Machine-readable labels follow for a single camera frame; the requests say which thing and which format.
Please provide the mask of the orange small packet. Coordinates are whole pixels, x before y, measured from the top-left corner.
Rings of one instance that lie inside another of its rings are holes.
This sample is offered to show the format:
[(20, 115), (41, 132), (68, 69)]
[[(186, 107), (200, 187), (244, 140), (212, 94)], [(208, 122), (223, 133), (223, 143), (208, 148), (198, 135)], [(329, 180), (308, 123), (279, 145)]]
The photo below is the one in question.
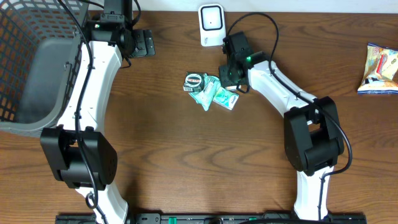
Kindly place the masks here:
[(240, 89), (240, 86), (227, 86), (225, 87), (225, 89), (228, 91), (238, 91)]

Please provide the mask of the green tissue pack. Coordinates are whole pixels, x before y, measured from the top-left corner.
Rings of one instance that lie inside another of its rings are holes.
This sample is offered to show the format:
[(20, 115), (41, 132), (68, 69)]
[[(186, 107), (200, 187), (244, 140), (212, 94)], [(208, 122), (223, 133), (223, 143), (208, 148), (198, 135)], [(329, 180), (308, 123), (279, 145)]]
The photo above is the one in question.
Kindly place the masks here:
[(228, 91), (221, 86), (218, 88), (218, 91), (213, 98), (213, 102), (228, 110), (232, 110), (238, 99), (238, 94)]

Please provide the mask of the teal snack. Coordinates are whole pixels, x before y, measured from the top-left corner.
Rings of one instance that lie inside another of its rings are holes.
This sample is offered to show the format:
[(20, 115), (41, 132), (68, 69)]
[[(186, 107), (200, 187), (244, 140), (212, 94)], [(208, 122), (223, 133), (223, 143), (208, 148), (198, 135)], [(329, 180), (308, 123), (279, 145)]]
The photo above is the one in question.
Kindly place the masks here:
[(202, 105), (205, 111), (208, 111), (216, 92), (221, 86), (221, 83), (218, 77), (209, 75), (205, 76), (204, 81), (205, 84), (202, 91), (191, 92), (189, 95), (196, 101), (197, 104)]

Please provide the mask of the round label dark packet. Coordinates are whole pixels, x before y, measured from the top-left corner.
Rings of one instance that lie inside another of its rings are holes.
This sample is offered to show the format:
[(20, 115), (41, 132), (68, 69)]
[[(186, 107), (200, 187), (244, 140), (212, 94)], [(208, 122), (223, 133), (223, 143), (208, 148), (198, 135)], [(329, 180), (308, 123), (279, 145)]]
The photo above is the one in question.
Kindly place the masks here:
[(201, 92), (205, 87), (207, 73), (187, 72), (183, 84), (183, 91)]

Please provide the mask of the yellow snack bag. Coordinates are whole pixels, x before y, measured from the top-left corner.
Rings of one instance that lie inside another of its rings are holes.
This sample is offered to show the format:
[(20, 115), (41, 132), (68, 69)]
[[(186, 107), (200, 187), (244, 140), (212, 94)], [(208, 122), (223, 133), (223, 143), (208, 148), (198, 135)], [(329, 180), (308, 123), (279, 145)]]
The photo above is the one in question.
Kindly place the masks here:
[(357, 90), (359, 95), (396, 95), (397, 49), (373, 43), (367, 45), (364, 75)]

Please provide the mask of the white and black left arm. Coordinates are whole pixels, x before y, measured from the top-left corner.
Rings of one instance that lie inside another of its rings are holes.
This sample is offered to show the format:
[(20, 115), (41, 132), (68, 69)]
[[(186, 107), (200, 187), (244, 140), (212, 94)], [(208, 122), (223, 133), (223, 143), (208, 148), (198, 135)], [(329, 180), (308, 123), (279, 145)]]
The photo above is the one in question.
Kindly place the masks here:
[(75, 86), (56, 127), (40, 145), (53, 176), (76, 190), (92, 215), (61, 215), (57, 223), (134, 223), (115, 182), (118, 156), (104, 134), (110, 90), (123, 60), (155, 54), (152, 31), (125, 23), (88, 21), (80, 28), (82, 54)]

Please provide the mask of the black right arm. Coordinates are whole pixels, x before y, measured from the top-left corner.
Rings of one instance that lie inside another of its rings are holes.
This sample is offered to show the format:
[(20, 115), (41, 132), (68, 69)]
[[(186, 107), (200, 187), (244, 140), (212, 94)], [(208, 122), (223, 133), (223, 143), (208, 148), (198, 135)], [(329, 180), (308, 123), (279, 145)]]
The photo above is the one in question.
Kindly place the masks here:
[(344, 151), (335, 102), (299, 88), (264, 52), (254, 52), (243, 32), (223, 39), (223, 53), (227, 64), (219, 68), (222, 86), (252, 88), (283, 117), (285, 154), (297, 171), (296, 217), (326, 220), (329, 179)]

